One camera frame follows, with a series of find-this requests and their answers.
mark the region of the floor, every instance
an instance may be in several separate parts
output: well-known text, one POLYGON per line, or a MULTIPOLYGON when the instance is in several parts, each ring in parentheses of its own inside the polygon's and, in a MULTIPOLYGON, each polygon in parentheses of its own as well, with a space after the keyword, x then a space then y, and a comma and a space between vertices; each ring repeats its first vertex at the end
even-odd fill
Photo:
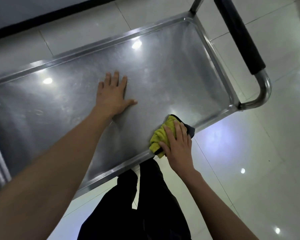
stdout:
MULTIPOLYGON (((193 0, 117 0, 0 40, 0 73, 183 11, 193 0)), ((195 167, 260 239, 300 239, 300 0, 233 0, 263 57, 273 92, 262 107, 234 113, 197 133, 195 167)), ((198 17, 241 101, 259 88, 213 0, 198 17)), ((158 160, 193 240, 212 239, 190 193, 158 160)), ((76 239, 112 179, 75 199, 49 240, 76 239)), ((138 196, 133 207, 138 205, 138 196)))

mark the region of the yellow cloth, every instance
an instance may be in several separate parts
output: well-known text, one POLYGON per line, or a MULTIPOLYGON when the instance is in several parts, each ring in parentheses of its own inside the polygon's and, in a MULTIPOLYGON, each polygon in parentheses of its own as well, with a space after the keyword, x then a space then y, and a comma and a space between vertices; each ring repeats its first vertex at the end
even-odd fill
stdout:
MULTIPOLYGON (((153 153, 155 153, 160 148, 160 145, 158 144, 158 142, 160 142, 160 141, 163 141, 168 147, 170 147, 170 143, 169 143, 167 134, 164 130, 164 125, 168 126, 172 130, 173 135, 176 138, 176 128, 174 127, 174 123, 173 123, 173 121, 175 121, 175 120, 178 121, 174 116, 170 115, 168 117, 168 119, 164 122, 164 124, 161 125, 160 129, 157 129, 154 132, 154 134, 150 140, 151 146, 149 147, 149 149, 153 153)), ((164 152, 161 152, 158 154, 159 158, 162 158, 163 156, 164 156, 164 152)))

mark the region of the leg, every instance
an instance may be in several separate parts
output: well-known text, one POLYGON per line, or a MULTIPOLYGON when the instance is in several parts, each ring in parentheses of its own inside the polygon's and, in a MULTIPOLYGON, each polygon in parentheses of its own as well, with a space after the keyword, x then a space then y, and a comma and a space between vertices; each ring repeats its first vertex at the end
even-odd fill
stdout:
POLYGON ((132 202, 137 192, 137 175, 130 169, 121 174, 117 185, 109 190, 96 209, 82 224, 78 240, 108 239, 115 234, 130 232, 135 226, 136 212, 132 202))
POLYGON ((160 167, 154 159, 140 164, 137 211, 152 228, 164 227, 186 238, 191 237, 179 203, 164 182, 160 167))

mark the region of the stainless steel trolley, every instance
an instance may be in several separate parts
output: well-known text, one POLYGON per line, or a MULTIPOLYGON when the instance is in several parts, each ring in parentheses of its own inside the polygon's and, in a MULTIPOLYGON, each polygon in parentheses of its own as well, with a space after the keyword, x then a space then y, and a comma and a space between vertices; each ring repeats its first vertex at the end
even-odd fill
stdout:
POLYGON ((270 80, 232 1, 214 0, 260 86, 259 96, 245 103, 196 16, 203 1, 195 0, 188 12, 1 75, 0 186, 88 115, 107 71, 126 74, 125 96, 139 103, 113 118, 75 197, 150 158, 149 140, 169 114, 198 132, 263 105, 270 80))

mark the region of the hand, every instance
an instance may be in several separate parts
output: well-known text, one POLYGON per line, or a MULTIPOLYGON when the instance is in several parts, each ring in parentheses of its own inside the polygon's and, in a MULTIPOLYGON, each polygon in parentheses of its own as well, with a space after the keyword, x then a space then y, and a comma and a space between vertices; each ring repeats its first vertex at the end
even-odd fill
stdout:
POLYGON ((174 138, 171 129, 164 126, 171 148, 164 142, 159 142, 159 145, 164 150, 170 167, 181 179, 184 179, 195 171, 191 156, 192 140, 190 135, 187 135, 187 128, 183 123, 177 121, 174 121, 173 123, 176 128, 176 139, 174 138))
POLYGON ((134 99, 124 100, 124 88, 127 85, 127 76, 119 84, 119 72, 115 71, 113 77, 107 72, 104 82, 98 84, 96 93, 96 106, 94 110, 102 113, 107 118, 122 113, 129 105, 137 104, 134 99))

